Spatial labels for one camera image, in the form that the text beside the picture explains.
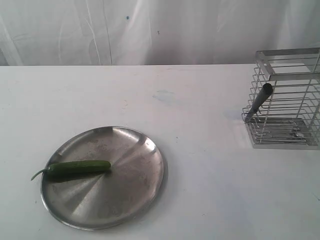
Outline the green cucumber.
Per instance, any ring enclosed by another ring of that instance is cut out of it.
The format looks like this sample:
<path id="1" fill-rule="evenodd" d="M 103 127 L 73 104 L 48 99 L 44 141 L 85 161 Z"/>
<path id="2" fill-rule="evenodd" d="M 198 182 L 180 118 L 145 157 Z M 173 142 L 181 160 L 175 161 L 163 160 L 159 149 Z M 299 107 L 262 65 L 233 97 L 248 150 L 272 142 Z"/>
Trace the green cucumber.
<path id="1" fill-rule="evenodd" d="M 111 163 L 105 160 L 56 162 L 35 173 L 30 180 L 33 181 L 38 175 L 42 174 L 49 181 L 66 182 L 108 173 L 111 166 Z"/>

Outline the black kitchen knife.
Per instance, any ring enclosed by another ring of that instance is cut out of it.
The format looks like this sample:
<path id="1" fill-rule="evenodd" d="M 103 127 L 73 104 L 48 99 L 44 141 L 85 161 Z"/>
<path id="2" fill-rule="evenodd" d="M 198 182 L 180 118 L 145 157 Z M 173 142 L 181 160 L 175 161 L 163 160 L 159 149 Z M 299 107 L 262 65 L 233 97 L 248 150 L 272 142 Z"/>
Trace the black kitchen knife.
<path id="1" fill-rule="evenodd" d="M 259 107 L 273 94 L 273 86 L 270 83 L 265 83 L 256 98 L 254 99 L 249 112 L 246 114 L 244 122 L 248 123 L 251 118 L 259 110 Z"/>

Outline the round stainless steel plate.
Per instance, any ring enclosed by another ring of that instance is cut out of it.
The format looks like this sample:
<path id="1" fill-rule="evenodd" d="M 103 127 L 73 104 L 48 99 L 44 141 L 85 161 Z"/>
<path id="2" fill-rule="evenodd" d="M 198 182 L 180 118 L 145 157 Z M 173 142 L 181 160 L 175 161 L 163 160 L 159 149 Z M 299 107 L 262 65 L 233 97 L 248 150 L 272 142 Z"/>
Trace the round stainless steel plate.
<path id="1" fill-rule="evenodd" d="M 145 134 L 123 126 L 103 126 L 60 146 L 48 165 L 107 161 L 107 171 L 41 176 L 45 208 L 59 222 L 81 230 L 102 230 L 143 213 L 155 200 L 166 160 Z"/>

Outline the white backdrop curtain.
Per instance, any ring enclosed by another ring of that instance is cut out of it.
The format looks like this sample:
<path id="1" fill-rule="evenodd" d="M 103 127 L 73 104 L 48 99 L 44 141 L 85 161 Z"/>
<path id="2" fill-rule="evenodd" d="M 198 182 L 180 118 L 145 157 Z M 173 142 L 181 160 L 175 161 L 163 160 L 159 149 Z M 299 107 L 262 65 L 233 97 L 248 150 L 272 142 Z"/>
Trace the white backdrop curtain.
<path id="1" fill-rule="evenodd" d="M 252 63 L 320 45 L 317 0 L 3 0 L 2 66 Z"/>

